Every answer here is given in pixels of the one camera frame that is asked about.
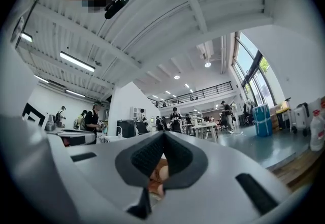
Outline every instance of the recessed light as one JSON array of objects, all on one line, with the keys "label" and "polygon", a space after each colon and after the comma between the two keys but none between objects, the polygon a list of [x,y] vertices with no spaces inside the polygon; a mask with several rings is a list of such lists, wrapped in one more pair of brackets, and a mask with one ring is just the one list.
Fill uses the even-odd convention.
[{"label": "recessed light", "polygon": [[71,94],[73,94],[73,95],[77,95],[77,96],[80,96],[80,97],[85,97],[84,95],[82,95],[82,94],[78,94],[78,93],[75,93],[75,92],[73,92],[73,91],[71,91],[71,90],[67,90],[67,92],[68,93],[71,93]]},{"label": "recessed light", "polygon": [[36,75],[34,75],[36,78],[38,78],[39,80],[41,80],[41,81],[44,81],[45,83],[49,83],[47,80],[45,80],[45,79],[42,79],[42,78],[40,78],[39,76],[36,76]]},{"label": "recessed light", "polygon": [[74,63],[74,64],[76,64],[76,65],[78,65],[78,66],[80,66],[80,67],[82,67],[84,69],[86,69],[86,70],[89,70],[91,72],[95,71],[95,67],[90,66],[90,65],[88,65],[88,64],[86,64],[86,63],[84,63],[84,62],[82,62],[82,61],[80,61],[80,60],[78,60],[76,58],[73,58],[72,56],[70,56],[70,55],[68,55],[68,54],[66,54],[64,52],[60,52],[60,57],[63,58],[63,59],[66,59],[66,60],[68,60],[68,61],[70,61],[70,62],[72,62],[72,63]]},{"label": "recessed light", "polygon": [[26,33],[22,33],[21,37],[24,38],[25,40],[28,40],[31,43],[33,42],[33,38],[30,35],[26,34]]}]

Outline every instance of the large window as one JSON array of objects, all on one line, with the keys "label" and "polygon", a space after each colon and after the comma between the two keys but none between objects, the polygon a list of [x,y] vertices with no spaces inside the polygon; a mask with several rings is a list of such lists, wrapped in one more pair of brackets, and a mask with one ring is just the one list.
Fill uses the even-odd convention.
[{"label": "large window", "polygon": [[243,33],[236,34],[233,68],[242,81],[246,97],[257,106],[268,104],[269,107],[273,107],[276,104],[273,89],[279,97],[278,102],[284,100],[281,87],[269,63]]}]

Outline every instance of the black railing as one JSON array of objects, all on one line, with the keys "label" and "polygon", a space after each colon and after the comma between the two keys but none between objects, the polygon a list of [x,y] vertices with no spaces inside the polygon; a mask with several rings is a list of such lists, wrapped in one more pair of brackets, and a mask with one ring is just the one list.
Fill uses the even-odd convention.
[{"label": "black railing", "polygon": [[231,81],[220,84],[220,85],[216,85],[210,88],[205,88],[202,90],[198,90],[195,91],[193,93],[189,93],[189,94],[185,94],[185,95],[181,95],[172,99],[168,99],[165,101],[156,101],[153,99],[149,100],[152,102],[152,104],[154,104],[156,107],[158,108],[164,108],[164,107],[169,107],[169,106],[175,106],[176,104],[182,104],[185,102],[189,102],[189,101],[195,101],[195,100],[199,100],[199,99],[203,99],[203,98],[207,98],[213,95],[217,95],[217,94],[221,94],[227,91],[233,90],[233,87],[231,85]]}]

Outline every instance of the blue trash bin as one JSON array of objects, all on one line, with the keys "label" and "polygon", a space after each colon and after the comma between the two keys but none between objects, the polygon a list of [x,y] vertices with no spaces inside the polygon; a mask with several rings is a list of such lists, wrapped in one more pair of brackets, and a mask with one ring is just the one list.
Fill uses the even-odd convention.
[{"label": "blue trash bin", "polygon": [[268,105],[253,108],[256,134],[259,137],[268,137],[273,134],[270,109]]}]

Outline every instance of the gray floor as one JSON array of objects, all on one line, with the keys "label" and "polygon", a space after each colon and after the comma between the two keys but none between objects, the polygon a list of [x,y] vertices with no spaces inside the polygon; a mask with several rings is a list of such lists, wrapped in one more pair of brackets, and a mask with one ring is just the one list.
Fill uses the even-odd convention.
[{"label": "gray floor", "polygon": [[233,134],[218,131],[218,143],[237,149],[269,170],[275,170],[306,151],[310,137],[301,133],[278,131],[269,137],[258,137],[255,126],[237,128]]}]

